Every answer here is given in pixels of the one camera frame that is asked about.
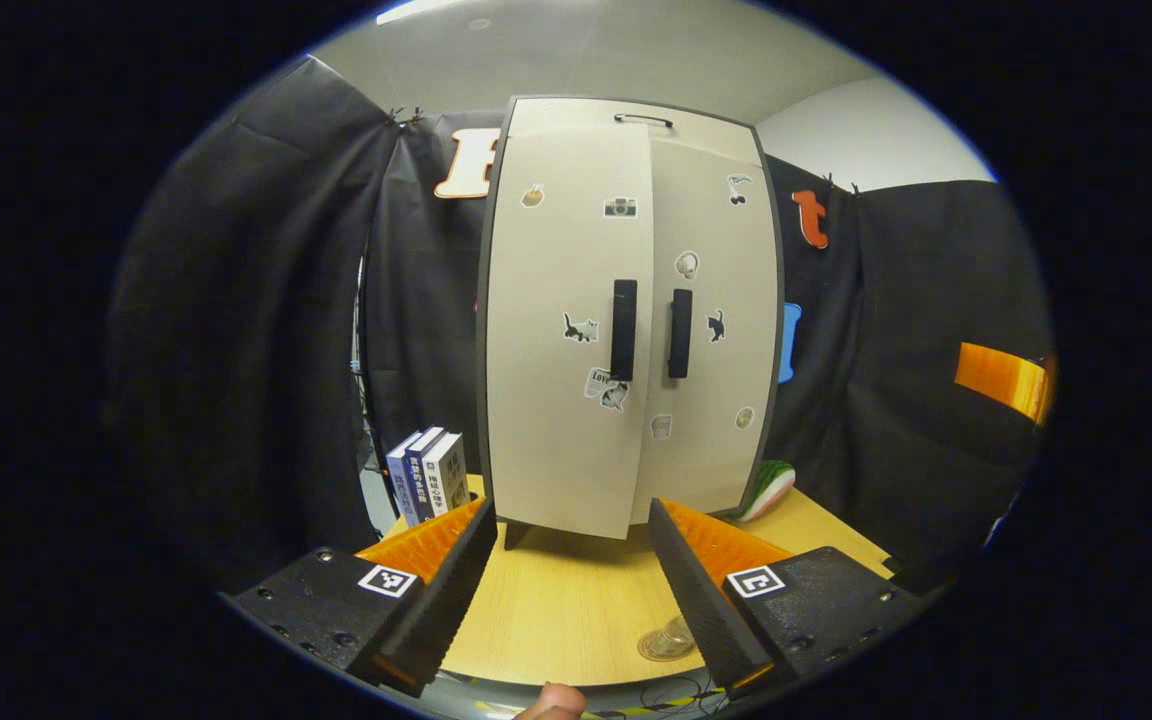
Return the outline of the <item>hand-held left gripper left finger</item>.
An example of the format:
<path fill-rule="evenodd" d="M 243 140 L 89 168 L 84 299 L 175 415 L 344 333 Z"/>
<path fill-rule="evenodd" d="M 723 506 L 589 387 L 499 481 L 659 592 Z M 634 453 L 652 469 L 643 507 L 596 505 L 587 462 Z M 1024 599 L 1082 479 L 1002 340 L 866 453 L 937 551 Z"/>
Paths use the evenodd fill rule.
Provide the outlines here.
<path fill-rule="evenodd" d="M 494 503 L 476 498 L 365 550 L 312 548 L 225 598 L 288 646 L 417 698 L 442 669 L 495 541 Z"/>

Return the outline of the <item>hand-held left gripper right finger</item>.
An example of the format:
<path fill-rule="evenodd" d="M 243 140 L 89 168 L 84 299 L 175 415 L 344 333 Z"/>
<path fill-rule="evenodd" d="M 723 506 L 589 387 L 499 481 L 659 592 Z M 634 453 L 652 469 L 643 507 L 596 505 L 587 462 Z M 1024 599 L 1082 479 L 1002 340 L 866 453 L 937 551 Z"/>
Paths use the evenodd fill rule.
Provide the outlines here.
<path fill-rule="evenodd" d="M 654 498 L 647 535 L 713 682 L 733 702 L 841 669 L 905 628 L 927 596 L 832 546 L 791 553 Z"/>

